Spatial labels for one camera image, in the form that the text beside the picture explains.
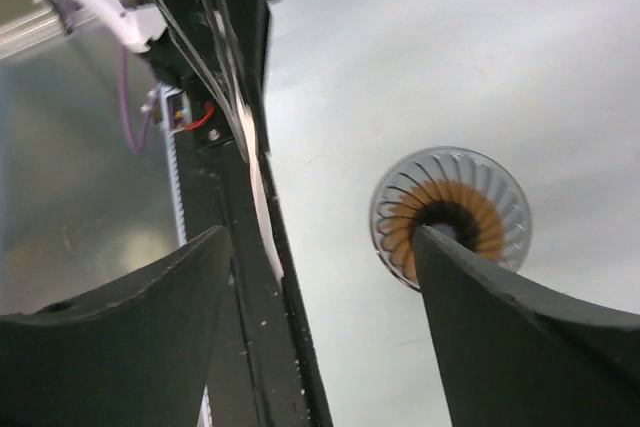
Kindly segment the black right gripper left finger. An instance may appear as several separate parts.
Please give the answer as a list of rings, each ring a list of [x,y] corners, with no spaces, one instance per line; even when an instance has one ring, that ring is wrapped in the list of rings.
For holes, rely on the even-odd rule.
[[[230,270],[214,227],[79,296],[1,319],[5,426],[193,426]]]

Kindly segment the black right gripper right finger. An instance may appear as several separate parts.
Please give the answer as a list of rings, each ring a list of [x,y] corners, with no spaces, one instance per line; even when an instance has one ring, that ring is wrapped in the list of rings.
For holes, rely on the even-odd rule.
[[[455,426],[635,426],[639,318],[505,270],[430,227],[419,286]]]

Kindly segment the smoked glass dripper cone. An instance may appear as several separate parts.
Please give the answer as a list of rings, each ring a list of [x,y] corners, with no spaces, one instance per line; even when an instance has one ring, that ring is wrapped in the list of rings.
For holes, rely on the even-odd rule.
[[[371,197],[374,249],[386,269],[414,291],[420,287],[411,242],[421,227],[512,272],[525,262],[533,234],[531,209],[515,178],[493,159],[452,146],[400,159]]]

